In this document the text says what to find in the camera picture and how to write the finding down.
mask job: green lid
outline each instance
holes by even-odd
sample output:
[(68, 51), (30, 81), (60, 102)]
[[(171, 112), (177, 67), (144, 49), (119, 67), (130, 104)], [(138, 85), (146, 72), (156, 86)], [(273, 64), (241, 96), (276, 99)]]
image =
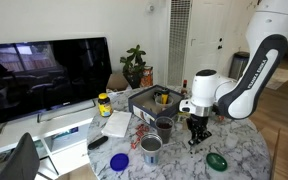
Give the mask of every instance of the green lid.
[(226, 160), (219, 154), (208, 153), (206, 156), (206, 162), (216, 171), (225, 171), (227, 169)]

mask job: round table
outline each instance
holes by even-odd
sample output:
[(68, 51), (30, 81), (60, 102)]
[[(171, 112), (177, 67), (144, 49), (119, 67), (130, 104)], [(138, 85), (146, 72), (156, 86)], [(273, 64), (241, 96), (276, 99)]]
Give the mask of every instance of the round table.
[[(180, 87), (168, 88), (180, 91)], [(142, 90), (139, 88), (111, 95), (112, 107), (128, 112), (128, 97)], [(94, 117), (88, 131), (88, 143), (102, 136), (101, 130), (107, 120), (99, 113)], [(133, 114), (124, 138), (109, 137), (99, 148), (88, 151), (91, 167), (99, 179), (269, 179), (271, 163), (267, 145), (249, 119), (225, 119), (224, 122), (209, 120), (207, 128), (212, 136), (195, 146), (188, 144), (191, 132), (182, 130), (181, 124), (176, 124), (170, 142), (163, 145), (157, 166), (144, 163), (139, 146), (131, 148), (131, 141), (137, 137), (135, 127), (143, 123)], [(151, 127), (150, 132), (156, 133), (156, 130)], [(233, 149), (225, 146), (228, 133), (239, 138)], [(226, 159), (227, 170), (217, 172), (207, 165), (206, 155), (210, 152)], [(121, 172), (115, 172), (110, 167), (111, 158), (118, 153), (125, 153), (129, 157), (128, 167)]]

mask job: blue lid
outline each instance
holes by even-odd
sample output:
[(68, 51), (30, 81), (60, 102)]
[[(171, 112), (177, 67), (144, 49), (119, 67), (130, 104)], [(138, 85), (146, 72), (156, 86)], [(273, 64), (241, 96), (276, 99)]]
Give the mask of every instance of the blue lid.
[(123, 171), (124, 169), (126, 169), (128, 162), (129, 160), (128, 160), (127, 155), (123, 153), (119, 153), (112, 157), (110, 164), (111, 164), (111, 168), (114, 171)]

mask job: tv screen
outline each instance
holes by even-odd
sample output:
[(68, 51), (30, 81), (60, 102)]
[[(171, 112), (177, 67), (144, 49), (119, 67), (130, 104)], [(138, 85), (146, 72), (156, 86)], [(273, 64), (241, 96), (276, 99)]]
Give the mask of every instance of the tv screen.
[(96, 98), (111, 73), (106, 38), (0, 44), (0, 122)]

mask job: window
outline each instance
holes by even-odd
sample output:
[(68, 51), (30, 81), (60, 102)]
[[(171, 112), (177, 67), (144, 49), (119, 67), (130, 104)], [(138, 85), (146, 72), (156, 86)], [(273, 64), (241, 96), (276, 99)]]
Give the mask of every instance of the window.
[(48, 42), (0, 45), (0, 64), (14, 72), (56, 67)]

